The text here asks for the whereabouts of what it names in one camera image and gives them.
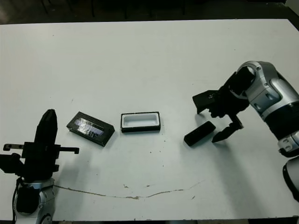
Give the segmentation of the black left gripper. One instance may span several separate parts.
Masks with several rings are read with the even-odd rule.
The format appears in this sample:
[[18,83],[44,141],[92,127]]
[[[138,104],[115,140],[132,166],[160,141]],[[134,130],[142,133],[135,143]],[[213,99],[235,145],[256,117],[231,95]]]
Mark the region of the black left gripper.
[[54,109],[47,110],[36,128],[35,142],[20,144],[5,144],[4,151],[19,149],[22,154],[17,153],[3,155],[3,171],[8,174],[15,174],[25,180],[47,180],[54,172],[59,170],[56,159],[60,152],[79,153],[78,147],[63,147],[56,145],[57,137],[57,115]]

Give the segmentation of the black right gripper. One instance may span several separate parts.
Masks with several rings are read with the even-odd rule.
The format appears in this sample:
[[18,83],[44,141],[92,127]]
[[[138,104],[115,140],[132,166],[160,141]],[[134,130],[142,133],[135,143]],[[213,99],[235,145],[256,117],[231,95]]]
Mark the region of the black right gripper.
[[222,141],[231,136],[236,130],[243,129],[237,114],[248,107],[248,99],[243,96],[243,90],[239,91],[236,81],[226,81],[218,90],[210,91],[208,98],[213,100],[209,112],[213,118],[223,118],[228,115],[232,121],[229,126],[218,132],[212,139],[213,143]]

